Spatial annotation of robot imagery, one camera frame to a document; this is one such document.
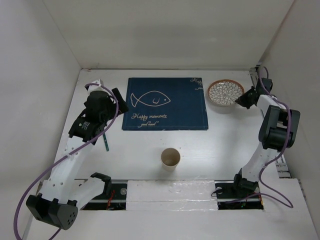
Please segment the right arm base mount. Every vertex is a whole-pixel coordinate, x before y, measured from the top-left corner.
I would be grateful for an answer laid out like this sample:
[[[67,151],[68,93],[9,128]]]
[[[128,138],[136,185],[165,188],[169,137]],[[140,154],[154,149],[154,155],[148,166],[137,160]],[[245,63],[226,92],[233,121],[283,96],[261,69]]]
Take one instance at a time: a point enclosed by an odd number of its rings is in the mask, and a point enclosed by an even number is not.
[[[214,182],[211,197],[216,198],[218,210],[263,210],[261,197],[253,194],[254,191],[235,190],[232,180],[218,180]]]

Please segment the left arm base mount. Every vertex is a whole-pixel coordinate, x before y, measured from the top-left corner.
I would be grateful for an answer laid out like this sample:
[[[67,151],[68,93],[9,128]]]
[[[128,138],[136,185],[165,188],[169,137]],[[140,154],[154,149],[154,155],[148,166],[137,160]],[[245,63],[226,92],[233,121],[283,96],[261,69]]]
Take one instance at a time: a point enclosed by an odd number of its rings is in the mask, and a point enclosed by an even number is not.
[[[127,180],[112,180],[108,194],[102,193],[87,203],[84,211],[123,211],[126,210],[128,192]]]

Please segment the blue cloth placemat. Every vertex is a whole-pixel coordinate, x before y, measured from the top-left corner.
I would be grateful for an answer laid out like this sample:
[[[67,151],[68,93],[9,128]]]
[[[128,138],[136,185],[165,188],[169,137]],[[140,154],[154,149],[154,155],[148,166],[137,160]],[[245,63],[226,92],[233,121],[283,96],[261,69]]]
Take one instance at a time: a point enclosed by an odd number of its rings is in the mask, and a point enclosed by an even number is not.
[[[202,78],[131,77],[128,79],[124,131],[208,130]]]

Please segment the white foam front board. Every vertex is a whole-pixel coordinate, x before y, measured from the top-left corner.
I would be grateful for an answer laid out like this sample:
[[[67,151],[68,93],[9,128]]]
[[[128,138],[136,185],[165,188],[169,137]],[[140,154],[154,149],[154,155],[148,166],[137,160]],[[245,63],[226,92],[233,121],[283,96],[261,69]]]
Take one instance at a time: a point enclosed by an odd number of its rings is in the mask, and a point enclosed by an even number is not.
[[[296,179],[267,179],[288,208],[219,210],[209,180],[129,181],[125,210],[82,210],[68,230],[33,220],[28,239],[47,240],[315,240],[317,233]]]

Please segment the floral ceramic plate orange rim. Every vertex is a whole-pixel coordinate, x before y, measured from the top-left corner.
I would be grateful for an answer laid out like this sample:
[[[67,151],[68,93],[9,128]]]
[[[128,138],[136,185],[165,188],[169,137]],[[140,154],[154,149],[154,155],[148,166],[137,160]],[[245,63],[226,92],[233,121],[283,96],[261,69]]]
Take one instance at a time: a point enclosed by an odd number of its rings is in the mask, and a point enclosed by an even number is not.
[[[209,100],[219,107],[230,107],[245,93],[243,86],[235,80],[221,79],[214,81],[207,88]]]

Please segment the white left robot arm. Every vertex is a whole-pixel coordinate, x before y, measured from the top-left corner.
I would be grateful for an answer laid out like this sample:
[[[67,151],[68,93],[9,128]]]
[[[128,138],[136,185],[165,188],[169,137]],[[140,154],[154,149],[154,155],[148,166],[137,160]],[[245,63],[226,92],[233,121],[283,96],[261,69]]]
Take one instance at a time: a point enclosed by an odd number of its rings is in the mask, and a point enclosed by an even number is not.
[[[36,195],[29,195],[26,206],[35,219],[60,230],[68,230],[80,209],[95,197],[107,198],[112,191],[109,176],[95,172],[74,187],[76,176],[101,137],[116,118],[129,108],[117,88],[107,89],[101,80],[85,85],[88,97],[84,110],[73,122],[61,159]]]

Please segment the beige paper cup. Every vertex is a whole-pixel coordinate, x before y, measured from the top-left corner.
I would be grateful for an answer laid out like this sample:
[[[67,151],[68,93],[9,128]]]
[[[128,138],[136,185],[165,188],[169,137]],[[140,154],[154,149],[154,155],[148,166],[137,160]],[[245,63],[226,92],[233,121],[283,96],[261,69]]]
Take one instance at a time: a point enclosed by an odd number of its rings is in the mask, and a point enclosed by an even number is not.
[[[179,151],[175,148],[166,148],[163,150],[160,156],[162,167],[168,171],[172,172],[176,169],[177,165],[181,160],[181,155]]]

